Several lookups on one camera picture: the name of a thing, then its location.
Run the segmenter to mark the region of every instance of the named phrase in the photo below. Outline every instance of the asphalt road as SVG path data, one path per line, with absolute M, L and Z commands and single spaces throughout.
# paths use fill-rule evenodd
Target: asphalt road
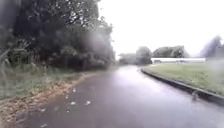
M 224 108 L 128 66 L 91 77 L 29 113 L 27 128 L 224 128 Z

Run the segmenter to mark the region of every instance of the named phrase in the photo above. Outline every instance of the sky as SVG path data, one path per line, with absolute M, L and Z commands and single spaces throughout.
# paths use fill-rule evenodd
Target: sky
M 197 55 L 216 35 L 224 35 L 223 0 L 101 0 L 100 14 L 113 25 L 117 55 L 140 46 L 151 51 L 184 45 Z

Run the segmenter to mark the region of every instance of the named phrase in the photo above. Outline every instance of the road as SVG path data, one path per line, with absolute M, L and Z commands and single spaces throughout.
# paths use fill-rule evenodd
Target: road
M 224 128 L 224 108 L 127 66 L 101 73 L 29 113 L 27 128 Z

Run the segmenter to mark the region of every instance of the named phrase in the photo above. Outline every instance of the tree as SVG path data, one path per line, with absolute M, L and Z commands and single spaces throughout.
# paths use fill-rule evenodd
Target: tree
M 186 58 L 189 57 L 184 46 L 161 47 L 153 52 L 155 58 Z
M 205 58 L 224 57 L 224 46 L 221 44 L 220 36 L 214 37 L 202 49 L 200 56 Z
M 119 62 L 121 64 L 137 64 L 136 54 L 134 53 L 121 54 Z
M 7 46 L 5 50 L 23 49 L 28 58 L 52 66 L 106 67 L 114 60 L 112 25 L 99 18 L 97 2 L 21 0 L 12 25 L 13 41 L 10 45 L 4 41 L 1 46 Z M 14 54 L 18 52 L 10 50 L 10 62 L 16 60 Z
M 151 64 L 152 60 L 152 52 L 149 50 L 148 47 L 142 46 L 136 51 L 136 59 L 137 63 L 142 64 Z

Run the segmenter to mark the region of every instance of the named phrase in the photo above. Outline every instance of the grass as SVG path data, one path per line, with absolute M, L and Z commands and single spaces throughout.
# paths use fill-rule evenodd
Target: grass
M 223 62 L 156 64 L 143 70 L 224 96 L 223 65 Z
M 58 82 L 70 81 L 79 76 L 79 73 L 69 70 L 30 65 L 1 69 L 0 100 L 27 97 L 49 89 Z

